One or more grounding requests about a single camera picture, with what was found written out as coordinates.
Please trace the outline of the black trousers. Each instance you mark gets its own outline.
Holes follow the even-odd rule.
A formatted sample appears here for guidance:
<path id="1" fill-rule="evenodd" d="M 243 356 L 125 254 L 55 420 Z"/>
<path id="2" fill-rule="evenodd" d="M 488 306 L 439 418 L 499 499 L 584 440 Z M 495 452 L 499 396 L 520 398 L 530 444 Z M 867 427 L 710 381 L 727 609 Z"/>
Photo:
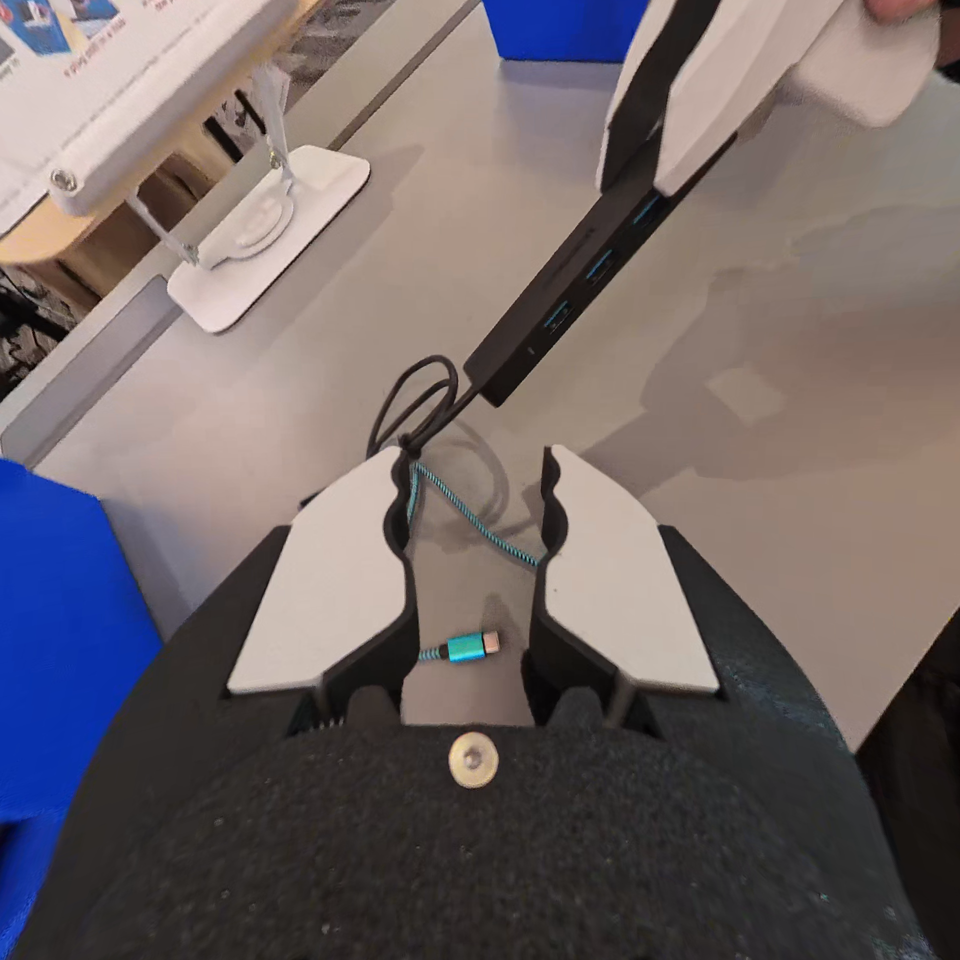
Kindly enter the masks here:
<path id="1" fill-rule="evenodd" d="M 959 613 L 856 752 L 934 954 L 959 957 Z"/>

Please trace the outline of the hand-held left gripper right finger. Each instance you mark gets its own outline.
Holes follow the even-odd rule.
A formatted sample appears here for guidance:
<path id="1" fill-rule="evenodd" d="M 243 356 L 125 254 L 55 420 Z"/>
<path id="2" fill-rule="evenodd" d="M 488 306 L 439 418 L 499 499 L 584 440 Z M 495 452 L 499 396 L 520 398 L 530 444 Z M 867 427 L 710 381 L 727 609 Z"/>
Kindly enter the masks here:
<path id="1" fill-rule="evenodd" d="M 659 523 L 623 486 L 558 443 L 543 450 L 544 555 L 534 580 L 534 714 L 591 690 L 627 717 L 643 695 L 707 699 L 721 681 Z"/>

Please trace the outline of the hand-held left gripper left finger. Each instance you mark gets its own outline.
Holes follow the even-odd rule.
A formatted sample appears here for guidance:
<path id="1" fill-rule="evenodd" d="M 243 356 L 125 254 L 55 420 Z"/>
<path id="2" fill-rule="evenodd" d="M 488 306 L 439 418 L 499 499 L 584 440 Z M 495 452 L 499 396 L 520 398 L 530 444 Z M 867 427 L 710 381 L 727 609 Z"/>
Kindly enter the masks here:
<path id="1" fill-rule="evenodd" d="M 343 714 L 357 690 L 399 699 L 418 659 L 406 515 L 410 461 L 387 447 L 295 516 L 244 645 L 231 695 L 310 690 Z"/>

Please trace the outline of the black usb hub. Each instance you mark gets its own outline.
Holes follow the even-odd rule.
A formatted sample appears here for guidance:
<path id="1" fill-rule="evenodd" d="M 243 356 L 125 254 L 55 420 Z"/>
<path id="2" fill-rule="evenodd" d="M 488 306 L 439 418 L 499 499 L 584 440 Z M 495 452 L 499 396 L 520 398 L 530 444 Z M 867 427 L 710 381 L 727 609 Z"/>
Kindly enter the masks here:
<path id="1" fill-rule="evenodd" d="M 654 186 L 655 135 L 466 359 L 471 387 L 502 406 L 737 140 L 732 134 L 668 196 Z"/>

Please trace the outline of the blue plastic bin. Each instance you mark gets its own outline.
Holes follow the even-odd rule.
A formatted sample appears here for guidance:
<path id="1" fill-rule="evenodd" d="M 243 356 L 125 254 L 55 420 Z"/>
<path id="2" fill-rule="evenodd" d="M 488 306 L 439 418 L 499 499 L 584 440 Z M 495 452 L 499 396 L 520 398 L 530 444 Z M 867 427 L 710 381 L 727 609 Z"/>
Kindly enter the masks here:
<path id="1" fill-rule="evenodd" d="M 647 1 L 484 1 L 501 59 L 620 65 Z"/>
<path id="2" fill-rule="evenodd" d="M 2 459 L 2 958 L 101 739 L 161 648 L 100 501 Z"/>

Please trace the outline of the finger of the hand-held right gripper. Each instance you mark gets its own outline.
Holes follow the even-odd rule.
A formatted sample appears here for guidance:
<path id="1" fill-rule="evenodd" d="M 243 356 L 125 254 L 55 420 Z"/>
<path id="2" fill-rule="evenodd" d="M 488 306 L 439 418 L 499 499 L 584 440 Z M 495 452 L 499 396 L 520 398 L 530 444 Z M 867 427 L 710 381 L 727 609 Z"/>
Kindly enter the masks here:
<path id="1" fill-rule="evenodd" d="M 723 1 L 671 85 L 654 188 L 680 192 L 807 54 L 839 1 Z"/>
<path id="2" fill-rule="evenodd" d="M 607 193 L 659 162 L 670 90 L 711 25 L 718 1 L 650 1 L 627 50 L 609 104 L 596 188 Z"/>

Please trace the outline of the wooden document stand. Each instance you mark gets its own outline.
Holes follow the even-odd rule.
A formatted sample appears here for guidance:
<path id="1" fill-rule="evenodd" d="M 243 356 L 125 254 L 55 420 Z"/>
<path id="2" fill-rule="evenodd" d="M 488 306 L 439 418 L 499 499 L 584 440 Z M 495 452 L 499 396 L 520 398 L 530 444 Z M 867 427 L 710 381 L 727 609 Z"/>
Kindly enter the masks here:
<path id="1" fill-rule="evenodd" d="M 292 16 L 268 34 L 174 122 L 146 156 L 120 176 L 86 213 L 69 213 L 53 193 L 7 234 L 2 264 L 25 269 L 55 261 L 127 206 L 179 260 L 167 282 L 174 305 L 208 334 L 233 327 L 293 261 L 366 186 L 371 166 L 335 150 L 287 145 L 289 81 L 273 56 L 320 2 L 295 2 Z M 138 197 L 141 184 L 174 153 L 190 128 L 214 114 L 234 87 L 250 80 L 265 127 L 270 168 L 205 237 L 183 241 L 165 229 Z"/>

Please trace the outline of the cardboard box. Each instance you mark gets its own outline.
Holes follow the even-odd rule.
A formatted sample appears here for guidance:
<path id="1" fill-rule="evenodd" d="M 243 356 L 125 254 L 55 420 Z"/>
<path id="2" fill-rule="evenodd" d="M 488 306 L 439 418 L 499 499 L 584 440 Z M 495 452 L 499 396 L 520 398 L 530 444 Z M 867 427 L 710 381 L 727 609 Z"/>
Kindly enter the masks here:
<path id="1" fill-rule="evenodd" d="M 170 231 L 242 158 L 224 125 L 208 118 L 141 183 L 138 197 Z M 147 225 L 122 205 L 60 258 L 30 272 L 72 312 L 84 316 L 158 244 Z"/>

